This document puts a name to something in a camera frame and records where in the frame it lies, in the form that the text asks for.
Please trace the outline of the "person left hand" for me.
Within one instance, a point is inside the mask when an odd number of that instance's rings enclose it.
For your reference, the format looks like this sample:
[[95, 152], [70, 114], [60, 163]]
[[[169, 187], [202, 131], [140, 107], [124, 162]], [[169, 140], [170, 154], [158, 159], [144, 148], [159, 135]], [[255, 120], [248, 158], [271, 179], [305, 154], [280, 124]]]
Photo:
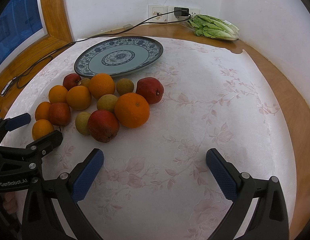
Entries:
[[3, 207], [8, 214], [16, 213], [18, 209], [18, 203], [16, 201], [15, 192], [6, 192], [4, 195]]

